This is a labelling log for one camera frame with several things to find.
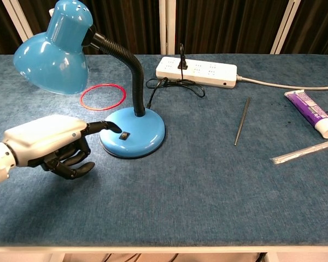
purple toothpaste tube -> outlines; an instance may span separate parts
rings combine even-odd
[[[328,115],[323,111],[304,90],[284,93],[295,105],[308,122],[321,133],[323,138],[328,138]]]

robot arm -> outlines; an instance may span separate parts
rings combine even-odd
[[[121,133],[113,122],[85,123],[75,117],[52,115],[8,129],[0,142],[0,182],[15,166],[36,167],[75,179],[87,174],[95,164],[88,162],[77,169],[91,152],[85,136],[109,129]]]

tube cap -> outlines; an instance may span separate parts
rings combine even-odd
[[[315,129],[322,134],[323,138],[328,138],[328,118],[318,121]]]

blue desk lamp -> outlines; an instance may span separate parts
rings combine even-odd
[[[14,66],[28,81],[59,94],[76,94],[87,85],[89,69],[83,46],[92,46],[125,63],[132,73],[133,107],[110,114],[106,121],[124,132],[100,132],[104,149],[120,158],[144,157],[157,150],[165,138],[162,118],[143,105],[143,70],[124,47],[96,32],[88,8],[77,0],[55,5],[48,30],[25,41],[14,55]]]

white power strip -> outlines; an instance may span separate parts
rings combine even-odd
[[[157,78],[167,77],[170,80],[181,79],[181,69],[178,69],[181,59],[163,57],[156,68]],[[184,79],[197,84],[234,88],[237,80],[237,66],[234,64],[213,63],[186,59],[188,68],[183,70]]]

